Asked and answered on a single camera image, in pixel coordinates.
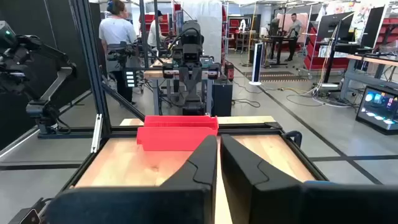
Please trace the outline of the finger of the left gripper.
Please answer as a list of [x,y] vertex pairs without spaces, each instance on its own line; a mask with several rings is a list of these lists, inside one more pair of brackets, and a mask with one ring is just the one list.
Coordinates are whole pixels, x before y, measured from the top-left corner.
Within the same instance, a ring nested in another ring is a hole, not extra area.
[[180,67],[179,68],[179,79],[187,88],[188,95],[192,92],[192,80],[189,77],[189,69],[187,67]]
[[202,78],[202,68],[194,67],[192,70],[192,79],[193,79],[192,93],[194,95],[197,94],[197,84],[201,82],[201,78]]

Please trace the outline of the small red black box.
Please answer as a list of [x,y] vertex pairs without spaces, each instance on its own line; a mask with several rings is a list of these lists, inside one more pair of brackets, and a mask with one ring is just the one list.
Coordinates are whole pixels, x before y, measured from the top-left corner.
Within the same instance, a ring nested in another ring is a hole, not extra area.
[[229,81],[234,80],[234,65],[231,62],[226,62],[224,65],[224,74]]

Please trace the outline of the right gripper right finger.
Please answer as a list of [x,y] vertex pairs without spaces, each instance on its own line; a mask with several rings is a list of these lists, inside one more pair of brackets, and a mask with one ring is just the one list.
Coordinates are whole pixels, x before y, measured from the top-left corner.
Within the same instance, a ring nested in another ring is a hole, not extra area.
[[238,224],[398,224],[398,187],[291,177],[230,135],[221,137],[221,170]]

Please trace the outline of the wooden workbench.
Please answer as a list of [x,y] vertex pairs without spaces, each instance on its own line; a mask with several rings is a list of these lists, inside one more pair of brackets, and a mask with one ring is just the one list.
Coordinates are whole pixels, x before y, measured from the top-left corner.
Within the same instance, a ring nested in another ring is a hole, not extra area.
[[[156,79],[167,79],[164,78],[162,75],[162,66],[164,63],[172,63],[172,64],[176,64],[172,58],[163,58],[163,59],[157,59],[149,68],[145,69],[144,72],[144,78],[148,79],[148,80],[156,80]],[[201,63],[203,65],[203,67],[207,67],[208,64],[212,64],[214,63],[213,58],[210,56],[206,56],[206,57],[200,57],[200,61],[199,63]],[[206,80],[206,90],[203,90],[202,92],[206,92],[206,100],[205,100],[205,106],[206,106],[206,112],[207,113],[211,113],[211,109],[212,109],[212,86],[213,86],[213,80],[210,79],[204,79]]]

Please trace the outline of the red plastic bin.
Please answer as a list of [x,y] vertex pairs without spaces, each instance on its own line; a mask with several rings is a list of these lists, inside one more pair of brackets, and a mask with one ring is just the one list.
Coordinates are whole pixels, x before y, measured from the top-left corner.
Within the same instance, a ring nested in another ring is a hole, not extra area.
[[209,135],[218,134],[211,116],[147,116],[137,129],[136,142],[145,151],[194,151]]

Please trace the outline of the red bin shelf rack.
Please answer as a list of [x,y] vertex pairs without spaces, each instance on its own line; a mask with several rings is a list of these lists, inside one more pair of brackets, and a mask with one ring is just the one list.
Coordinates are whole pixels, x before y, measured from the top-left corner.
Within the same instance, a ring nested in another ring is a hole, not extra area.
[[[307,55],[305,56],[303,63],[307,70],[321,70],[325,61],[325,57],[319,57],[319,49],[324,47],[317,43],[317,29],[311,27],[309,34],[307,35],[305,50]],[[347,58],[337,58],[337,54],[333,59],[332,69],[342,70],[348,66],[349,60]]]

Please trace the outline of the black standing desk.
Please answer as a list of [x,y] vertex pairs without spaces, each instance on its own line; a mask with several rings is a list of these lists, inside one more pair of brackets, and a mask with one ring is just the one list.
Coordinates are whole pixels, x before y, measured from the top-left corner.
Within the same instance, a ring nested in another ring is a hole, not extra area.
[[269,59],[273,60],[274,59],[274,51],[275,47],[277,46],[277,53],[276,53],[276,61],[275,62],[267,62],[267,59],[264,60],[264,68],[271,68],[272,66],[278,66],[278,65],[287,65],[287,63],[282,63],[280,61],[281,57],[281,52],[282,52],[282,43],[283,42],[289,42],[290,38],[284,37],[284,36],[279,36],[279,35],[273,35],[269,36],[265,43],[266,47],[270,45],[271,51],[270,51],[270,56]]

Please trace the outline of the wooden top desk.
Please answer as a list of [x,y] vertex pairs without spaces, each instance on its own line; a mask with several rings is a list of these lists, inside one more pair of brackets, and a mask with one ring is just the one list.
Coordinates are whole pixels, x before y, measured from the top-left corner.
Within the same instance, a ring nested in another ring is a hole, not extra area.
[[[388,66],[398,68],[398,60],[396,60],[392,57],[387,57],[387,56],[371,57],[368,55],[363,55],[363,56],[347,55],[346,58],[349,59],[349,64],[345,71],[343,84],[340,89],[339,98],[341,100],[344,100],[346,98],[347,93],[350,91],[349,85],[350,85],[351,81],[360,82],[360,83],[363,83],[366,85],[383,85],[383,86],[388,86],[390,88],[398,89],[398,83],[381,80],[381,75],[382,75],[382,72],[384,71],[384,67],[386,65],[388,65]],[[371,76],[365,75],[363,73],[357,73],[355,71],[355,62],[356,61],[364,61],[364,62],[378,64],[379,66],[376,70],[375,75],[373,77],[371,77]]]

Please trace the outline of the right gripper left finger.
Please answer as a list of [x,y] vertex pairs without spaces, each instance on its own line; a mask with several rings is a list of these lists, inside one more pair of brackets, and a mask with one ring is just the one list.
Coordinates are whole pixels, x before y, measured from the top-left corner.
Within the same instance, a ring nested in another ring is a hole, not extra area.
[[48,224],[214,224],[218,143],[207,136],[158,187],[91,187],[62,192]]

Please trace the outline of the black computer monitor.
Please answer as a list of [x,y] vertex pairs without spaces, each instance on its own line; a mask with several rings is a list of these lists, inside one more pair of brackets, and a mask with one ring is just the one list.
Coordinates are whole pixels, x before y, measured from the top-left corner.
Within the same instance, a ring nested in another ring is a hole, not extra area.
[[385,7],[374,7],[370,10],[366,26],[364,28],[363,36],[361,39],[361,48],[373,49],[378,35],[379,29],[384,18]]
[[317,41],[322,41],[324,38],[332,38],[334,32],[336,32],[335,37],[338,40],[346,42],[354,41],[354,32],[349,31],[352,20],[352,12],[323,16],[317,31]]

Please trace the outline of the lit glass computer case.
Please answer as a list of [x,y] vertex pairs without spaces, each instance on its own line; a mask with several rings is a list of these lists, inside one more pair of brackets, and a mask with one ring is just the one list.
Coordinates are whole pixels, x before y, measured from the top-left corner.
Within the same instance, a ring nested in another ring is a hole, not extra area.
[[355,120],[385,135],[398,134],[398,90],[383,85],[368,85]]

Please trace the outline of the black device white lights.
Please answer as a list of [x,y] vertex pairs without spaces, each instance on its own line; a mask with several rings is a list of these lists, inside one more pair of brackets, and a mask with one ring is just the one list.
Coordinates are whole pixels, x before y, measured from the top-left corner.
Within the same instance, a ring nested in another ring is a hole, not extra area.
[[134,70],[126,68],[123,70],[123,75],[127,87],[129,88],[137,87],[138,81],[137,81],[136,72]]

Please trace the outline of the white fabric panel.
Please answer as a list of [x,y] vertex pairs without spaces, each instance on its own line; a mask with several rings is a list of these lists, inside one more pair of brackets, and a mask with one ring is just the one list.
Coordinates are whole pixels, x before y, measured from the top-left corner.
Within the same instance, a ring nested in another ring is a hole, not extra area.
[[222,2],[220,0],[180,0],[184,21],[197,20],[205,40],[205,55],[213,56],[216,63],[221,62]]

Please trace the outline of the white tower fan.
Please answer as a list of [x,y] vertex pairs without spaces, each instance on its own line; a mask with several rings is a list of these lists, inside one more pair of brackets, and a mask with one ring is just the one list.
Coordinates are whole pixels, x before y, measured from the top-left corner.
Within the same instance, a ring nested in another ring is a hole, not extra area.
[[253,58],[253,64],[252,64],[252,76],[251,76],[251,81],[249,82],[250,85],[255,85],[255,86],[261,85],[259,76],[260,76],[260,69],[261,69],[261,63],[262,63],[263,48],[264,48],[263,43],[255,44],[254,58]]

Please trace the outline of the black upright frame post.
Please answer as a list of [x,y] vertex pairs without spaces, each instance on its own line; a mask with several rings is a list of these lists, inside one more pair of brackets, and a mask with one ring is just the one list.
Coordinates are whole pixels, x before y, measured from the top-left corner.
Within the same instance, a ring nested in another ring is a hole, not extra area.
[[103,115],[102,137],[111,134],[111,123],[98,60],[98,49],[91,19],[89,0],[69,0],[73,20],[80,37],[81,49],[90,78],[96,112]]

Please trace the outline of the black diagonal frame brace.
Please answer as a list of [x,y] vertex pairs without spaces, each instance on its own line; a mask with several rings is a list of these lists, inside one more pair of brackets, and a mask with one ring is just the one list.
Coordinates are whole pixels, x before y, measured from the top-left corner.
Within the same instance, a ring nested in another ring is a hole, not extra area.
[[130,111],[136,118],[141,121],[145,120],[145,114],[141,113],[137,108],[135,108],[130,102],[123,98],[119,93],[112,90],[107,84],[101,84],[102,89],[109,94],[114,100],[121,104],[125,109]]

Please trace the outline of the black aluminium table frame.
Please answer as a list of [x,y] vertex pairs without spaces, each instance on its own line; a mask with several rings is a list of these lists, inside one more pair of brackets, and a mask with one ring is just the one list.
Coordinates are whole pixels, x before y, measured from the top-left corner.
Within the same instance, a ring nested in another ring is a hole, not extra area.
[[[48,162],[45,161],[37,166],[38,169],[74,169],[77,168],[77,172],[72,175],[71,179],[66,183],[63,189],[67,189],[72,185],[77,184],[78,179],[82,177],[83,173],[87,170],[90,164],[95,160],[99,153],[103,152],[106,146],[111,145],[111,141],[118,139],[127,139],[135,137],[137,129],[144,125],[144,122],[134,118],[125,119],[119,126],[111,128],[111,134],[108,137],[102,137],[99,144],[97,153],[89,153],[88,157],[83,162]],[[230,134],[232,136],[278,136],[282,140],[282,144],[288,147],[288,152],[293,153],[294,157],[300,161],[300,163],[308,170],[310,175],[315,180],[325,180],[327,177],[310,161],[310,159],[304,154],[301,148],[297,147],[292,141],[283,137],[286,133],[279,123],[273,121],[265,121],[264,118],[256,118],[252,121],[220,121],[219,122],[219,134]]]

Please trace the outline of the silver aluminium bar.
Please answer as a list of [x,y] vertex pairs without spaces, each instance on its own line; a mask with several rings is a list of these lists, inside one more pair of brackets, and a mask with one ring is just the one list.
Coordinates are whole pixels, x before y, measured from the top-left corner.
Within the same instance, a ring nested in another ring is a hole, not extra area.
[[97,114],[95,119],[95,126],[93,130],[93,137],[90,147],[91,153],[97,153],[100,145],[101,140],[101,133],[102,133],[102,125],[103,125],[103,115]]

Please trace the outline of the black computer tower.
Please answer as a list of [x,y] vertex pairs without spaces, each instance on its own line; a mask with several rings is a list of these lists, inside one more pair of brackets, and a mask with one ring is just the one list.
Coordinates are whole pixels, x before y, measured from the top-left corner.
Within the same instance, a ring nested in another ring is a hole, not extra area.
[[233,97],[233,85],[230,81],[214,82],[213,84],[213,106],[211,113],[213,116],[231,116]]

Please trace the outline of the person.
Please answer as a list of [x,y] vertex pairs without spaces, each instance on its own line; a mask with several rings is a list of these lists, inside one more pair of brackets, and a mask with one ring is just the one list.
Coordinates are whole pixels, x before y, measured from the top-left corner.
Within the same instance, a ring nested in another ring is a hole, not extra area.
[[[137,37],[133,24],[127,20],[129,14],[121,0],[109,0],[107,11],[111,15],[103,19],[99,25],[99,39],[105,54],[108,53],[109,45],[121,42],[133,43]],[[135,105],[136,102],[132,100],[132,88],[126,86],[118,62],[108,62],[107,71],[116,79],[117,92],[125,100]]]
[[297,19],[297,14],[293,13],[291,15],[292,24],[287,32],[287,37],[289,39],[289,56],[285,59],[286,62],[292,61],[297,41],[302,29],[302,23]]
[[163,22],[163,14],[161,13],[160,10],[157,11],[157,16],[158,19],[154,19],[151,22],[150,25],[150,30],[149,34],[147,37],[147,44],[152,48],[155,49],[157,47],[157,39],[161,41],[164,41],[166,39],[166,36],[162,35],[161,29],[160,29],[160,23]]

